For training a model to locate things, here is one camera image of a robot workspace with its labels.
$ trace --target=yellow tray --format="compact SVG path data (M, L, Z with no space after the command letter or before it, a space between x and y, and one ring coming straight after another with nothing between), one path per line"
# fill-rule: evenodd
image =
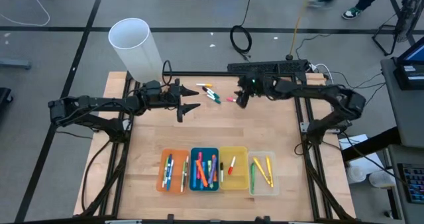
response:
M228 175L233 157L236 162L233 172ZM219 162L224 164L224 181L219 183L223 190L245 190L249 186L247 148L244 146L223 146L219 148Z

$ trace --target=monitor screen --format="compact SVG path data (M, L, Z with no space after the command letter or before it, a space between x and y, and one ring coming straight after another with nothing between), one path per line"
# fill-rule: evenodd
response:
M415 49L410 55L406 56L406 60L423 61L424 62L424 45Z

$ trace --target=yellow highlighter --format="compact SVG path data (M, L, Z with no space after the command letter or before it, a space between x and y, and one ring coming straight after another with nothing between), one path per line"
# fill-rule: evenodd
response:
M258 158L257 158L257 157L253 157L253 161L254 161L254 163L257 165L257 167L259 168L259 171L260 171L260 173L263 175L263 177L265 178L266 182L267 182L268 184L270 184L270 185L271 185L271 182L270 182L270 181L268 180L268 178L266 177L265 172L264 172L264 170L262 169L262 166L260 165Z
M270 157L266 157L266 165L268 167L268 173L270 175L270 179L271 179L271 188L274 187L274 182L272 181L272 171L271 171L271 160Z

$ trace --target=yellow cable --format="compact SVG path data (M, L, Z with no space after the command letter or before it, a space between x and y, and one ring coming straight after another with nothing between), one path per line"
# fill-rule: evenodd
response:
M299 17L297 18L296 27L294 28L294 33L293 33L293 40L291 41L290 55L292 55L291 53L293 52L293 47L296 41L297 28L300 23L300 18L302 18L302 14L305 12L306 6L307 6L307 0L303 2L303 7L301 8L299 12Z

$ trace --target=wooden table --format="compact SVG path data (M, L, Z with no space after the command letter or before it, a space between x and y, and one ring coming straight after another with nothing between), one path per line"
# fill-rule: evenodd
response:
M125 72L111 72L104 97L121 97ZM155 109L136 117L131 137L127 168L123 184L118 218L166 219L221 219L253 221L257 216L269 215L273 221L312 221L311 201L302 156L294 154L300 143L294 99L269 101L265 97L250 99L246 109L235 103L210 100L195 83L211 83L213 90L225 99L239 90L236 77L181 77L181 82L200 95L183 97L185 103L200 103L189 112L183 123L176 120L175 111ZM323 84L322 74L308 74L308 84ZM326 101L312 100L313 114L321 119L331 112ZM100 113L113 118L117 113ZM88 160L104 145L105 133L95 133ZM324 141L338 144L337 136L326 134ZM160 155L165 148L191 150L193 147L245 146L249 151L271 150L276 153L273 172L279 179L280 194L274 197L253 197L248 190L213 193L192 192L170 195L156 191ZM327 186L346 212L355 216L346 179L341 152L327 144L320 146ZM87 179L85 204L88 205L103 187L111 151L106 148L94 161ZM108 211L115 189L109 194ZM322 197L320 216L324 217ZM81 190L75 213L81 213Z

